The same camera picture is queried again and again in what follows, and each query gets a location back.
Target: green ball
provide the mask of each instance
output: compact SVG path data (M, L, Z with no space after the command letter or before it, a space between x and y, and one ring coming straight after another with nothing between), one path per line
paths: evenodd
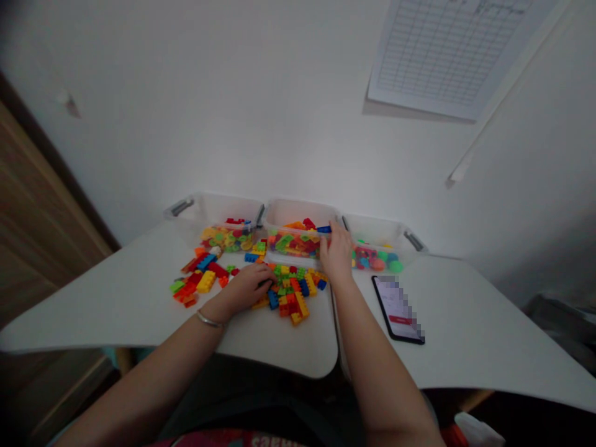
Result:
M389 263L389 270L393 273L401 273L404 269L404 265L400 261L391 261Z

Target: white wall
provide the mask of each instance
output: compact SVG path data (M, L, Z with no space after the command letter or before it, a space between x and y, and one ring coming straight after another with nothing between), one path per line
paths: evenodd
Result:
M388 4L13 2L0 66L123 244L191 191L291 196L401 219L518 304L583 283L566 265L596 255L596 4L573 3L450 190L475 126L363 113Z

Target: pink ball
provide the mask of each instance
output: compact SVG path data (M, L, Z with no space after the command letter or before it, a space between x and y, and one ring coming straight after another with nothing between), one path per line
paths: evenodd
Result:
M372 262L372 269L376 270L376 271L383 271L383 270L385 270L385 263L383 262L382 259L376 258Z

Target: smartphone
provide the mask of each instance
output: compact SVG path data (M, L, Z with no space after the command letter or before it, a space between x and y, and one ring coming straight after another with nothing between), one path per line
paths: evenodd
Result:
M424 345L424 331L416 322L416 315L408 305L404 290L394 276L373 276L372 284L383 311L389 336L393 340Z

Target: hand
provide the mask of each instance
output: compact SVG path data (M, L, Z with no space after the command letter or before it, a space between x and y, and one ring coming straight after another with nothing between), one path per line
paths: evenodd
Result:
M201 313L217 323L227 323L235 314L257 302L275 282L277 278L267 264L246 266L201 308Z
M321 238L321 263L332 286L352 278L352 237L337 222L331 225L331 241Z

